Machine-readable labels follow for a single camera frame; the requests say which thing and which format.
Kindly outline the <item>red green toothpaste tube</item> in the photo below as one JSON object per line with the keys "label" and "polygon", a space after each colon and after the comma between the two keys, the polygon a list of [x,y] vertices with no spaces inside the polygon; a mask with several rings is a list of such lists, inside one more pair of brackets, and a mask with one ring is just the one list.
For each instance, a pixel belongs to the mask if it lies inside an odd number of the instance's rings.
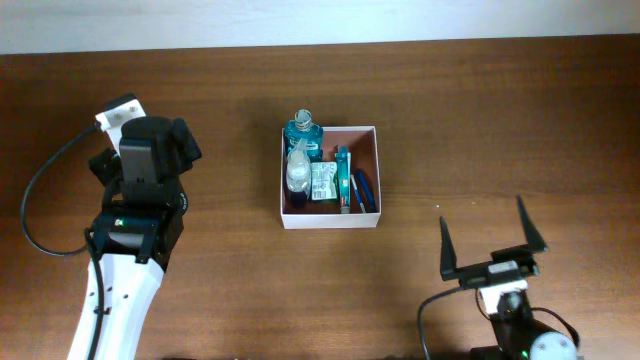
{"label": "red green toothpaste tube", "polygon": [[338,175],[340,212],[350,213],[350,152],[347,146],[339,146],[335,154]]}

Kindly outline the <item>clear spray bottle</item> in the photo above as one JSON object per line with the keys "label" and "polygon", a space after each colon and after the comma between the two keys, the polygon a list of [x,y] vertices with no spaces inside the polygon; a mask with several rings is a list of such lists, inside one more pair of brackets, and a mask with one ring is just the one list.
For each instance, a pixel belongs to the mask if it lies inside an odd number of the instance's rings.
{"label": "clear spray bottle", "polygon": [[289,152],[286,185],[294,208],[303,208],[311,193],[311,162],[307,155],[308,141],[302,138]]}

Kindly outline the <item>green dental floss pack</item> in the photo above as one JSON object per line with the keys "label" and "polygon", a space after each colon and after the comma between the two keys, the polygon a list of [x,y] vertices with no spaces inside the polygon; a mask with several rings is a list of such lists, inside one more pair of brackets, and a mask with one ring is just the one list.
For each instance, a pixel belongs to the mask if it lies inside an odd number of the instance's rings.
{"label": "green dental floss pack", "polygon": [[311,164],[311,200],[314,202],[336,201],[337,163],[314,162]]}

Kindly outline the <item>blue mouthwash bottle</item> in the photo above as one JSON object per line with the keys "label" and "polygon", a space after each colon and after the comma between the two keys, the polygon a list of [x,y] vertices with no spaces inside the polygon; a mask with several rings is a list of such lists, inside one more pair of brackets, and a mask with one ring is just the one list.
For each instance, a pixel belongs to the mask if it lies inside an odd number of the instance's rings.
{"label": "blue mouthwash bottle", "polygon": [[310,160],[320,162],[323,157],[323,137],[324,129],[313,122],[311,112],[300,109],[284,128],[286,153],[291,152],[301,139],[305,139]]}

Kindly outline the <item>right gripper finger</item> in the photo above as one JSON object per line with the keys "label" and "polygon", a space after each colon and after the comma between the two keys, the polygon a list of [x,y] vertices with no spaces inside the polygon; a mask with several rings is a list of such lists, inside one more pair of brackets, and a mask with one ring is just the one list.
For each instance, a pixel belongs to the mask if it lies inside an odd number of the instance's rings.
{"label": "right gripper finger", "polygon": [[521,196],[517,195],[516,200],[519,217],[529,251],[532,253],[546,252],[548,250],[548,246],[529,217]]}
{"label": "right gripper finger", "polygon": [[443,281],[456,278],[457,257],[453,242],[443,217],[439,218],[441,230],[440,275]]}

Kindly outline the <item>blue white toothbrush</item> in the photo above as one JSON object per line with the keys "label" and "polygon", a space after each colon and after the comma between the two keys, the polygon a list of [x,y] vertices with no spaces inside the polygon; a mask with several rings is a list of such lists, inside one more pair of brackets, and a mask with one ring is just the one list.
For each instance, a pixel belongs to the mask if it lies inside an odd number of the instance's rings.
{"label": "blue white toothbrush", "polygon": [[354,176],[353,173],[350,175],[350,181],[351,181],[351,186],[353,188],[353,192],[355,194],[355,198],[356,198],[357,204],[359,205],[359,208],[361,210],[361,213],[366,213],[366,208],[365,208],[364,202],[362,200],[362,197],[361,197],[361,195],[359,193],[359,188],[357,186],[357,182],[356,182],[356,179],[355,179],[355,176]]}

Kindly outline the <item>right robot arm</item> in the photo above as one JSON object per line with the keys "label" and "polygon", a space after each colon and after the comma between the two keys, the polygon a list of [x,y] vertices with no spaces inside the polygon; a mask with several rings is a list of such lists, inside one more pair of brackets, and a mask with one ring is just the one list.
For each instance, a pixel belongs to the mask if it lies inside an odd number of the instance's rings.
{"label": "right robot arm", "polygon": [[440,273],[445,281],[456,280],[461,290],[476,291],[484,304],[496,344],[470,350],[472,359],[556,360],[577,359],[580,337],[564,319],[562,333],[535,318],[538,310],[529,303],[527,279],[539,274],[536,253],[548,250],[531,221],[524,203],[517,200],[525,243],[491,253],[487,262],[459,267],[444,219],[440,219]]}

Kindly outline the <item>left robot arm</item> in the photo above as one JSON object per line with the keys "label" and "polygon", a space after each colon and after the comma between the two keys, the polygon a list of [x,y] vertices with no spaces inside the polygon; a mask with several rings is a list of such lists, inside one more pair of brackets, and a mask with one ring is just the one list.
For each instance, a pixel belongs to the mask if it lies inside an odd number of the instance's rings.
{"label": "left robot arm", "polygon": [[201,150],[181,118],[126,122],[89,167],[105,191],[85,229],[87,290],[71,359],[132,359],[150,305],[184,229],[189,202],[180,182]]}

